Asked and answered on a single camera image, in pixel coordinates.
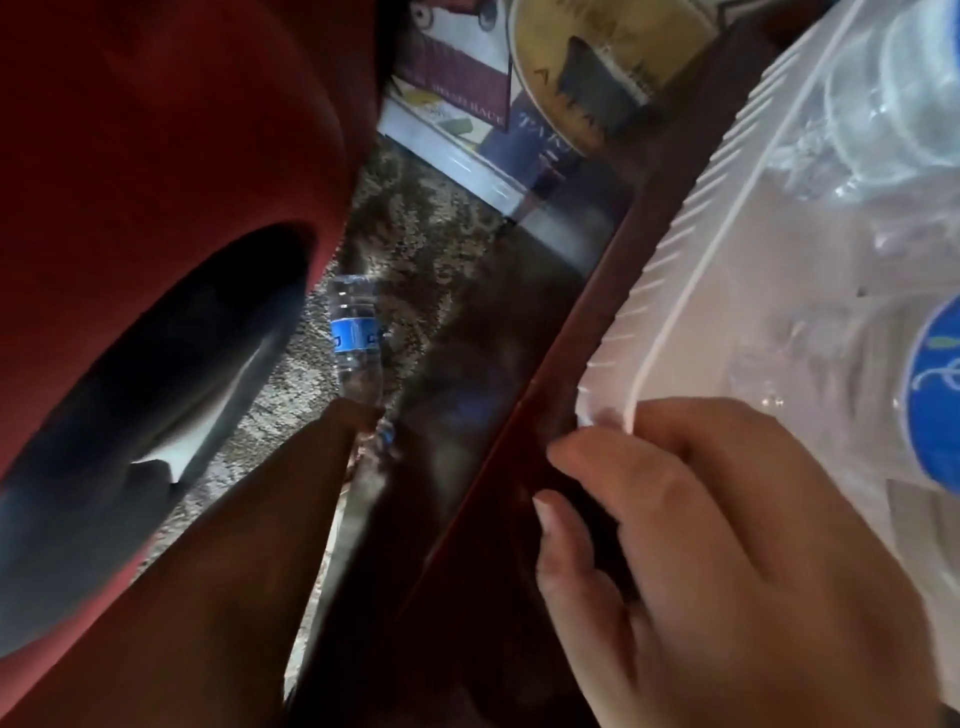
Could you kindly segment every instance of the carpet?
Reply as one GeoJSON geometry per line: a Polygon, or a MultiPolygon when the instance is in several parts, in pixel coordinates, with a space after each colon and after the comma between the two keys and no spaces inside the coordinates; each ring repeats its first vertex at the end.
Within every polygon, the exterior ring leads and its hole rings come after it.
{"type": "MultiPolygon", "coordinates": [[[[307,297],[286,353],[203,479],[160,528],[144,566],[233,483],[258,465],[337,396],[324,290],[341,273],[377,280],[383,330],[384,392],[389,406],[432,337],[456,310],[458,294],[477,259],[490,248],[503,217],[492,207],[414,157],[380,138],[360,175],[343,243],[323,279],[307,297]]],[[[303,657],[332,544],[321,566],[290,666],[291,687],[303,657]]]]}

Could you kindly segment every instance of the green leaf logo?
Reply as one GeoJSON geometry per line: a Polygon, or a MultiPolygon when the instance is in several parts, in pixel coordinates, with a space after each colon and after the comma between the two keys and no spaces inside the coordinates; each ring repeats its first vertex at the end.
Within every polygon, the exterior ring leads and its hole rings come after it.
{"type": "Polygon", "coordinates": [[[928,349],[956,349],[960,347],[960,339],[953,336],[931,336],[926,340],[928,349]]]}

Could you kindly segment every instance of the plastic bottle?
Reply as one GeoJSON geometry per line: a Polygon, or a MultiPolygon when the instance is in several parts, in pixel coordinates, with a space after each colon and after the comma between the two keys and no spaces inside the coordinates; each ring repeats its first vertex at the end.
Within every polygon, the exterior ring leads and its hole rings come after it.
{"type": "Polygon", "coordinates": [[[771,156],[803,199],[858,202],[960,166],[960,0],[880,16],[837,51],[771,156]]]}
{"type": "Polygon", "coordinates": [[[811,306],[731,367],[733,393],[814,450],[960,493],[960,291],[811,306]]]}
{"type": "Polygon", "coordinates": [[[383,397],[383,366],[376,287],[367,276],[338,276],[326,291],[340,393],[351,400],[378,405],[383,397]]]}

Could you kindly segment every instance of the blue bottle label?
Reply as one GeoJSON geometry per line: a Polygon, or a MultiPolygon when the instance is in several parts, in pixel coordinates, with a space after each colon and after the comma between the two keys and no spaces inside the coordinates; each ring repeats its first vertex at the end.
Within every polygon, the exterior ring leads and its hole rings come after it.
{"type": "Polygon", "coordinates": [[[920,338],[906,382],[906,429],[927,477],[960,493],[960,297],[920,338]]]}
{"type": "Polygon", "coordinates": [[[330,333],[334,353],[380,348],[376,319],[340,319],[330,323],[330,333]]]}

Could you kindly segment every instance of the water bottle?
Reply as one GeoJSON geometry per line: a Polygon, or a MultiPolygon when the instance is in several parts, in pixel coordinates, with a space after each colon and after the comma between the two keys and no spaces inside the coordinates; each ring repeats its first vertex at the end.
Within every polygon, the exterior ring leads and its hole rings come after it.
{"type": "Polygon", "coordinates": [[[960,0],[919,0],[840,47],[771,156],[802,199],[859,202],[960,167],[960,0]]]}
{"type": "Polygon", "coordinates": [[[326,289],[340,394],[364,404],[383,397],[376,287],[367,276],[338,276],[326,289]]]}
{"type": "Polygon", "coordinates": [[[815,451],[960,494],[960,291],[813,305],[731,367],[733,393],[815,451]]]}

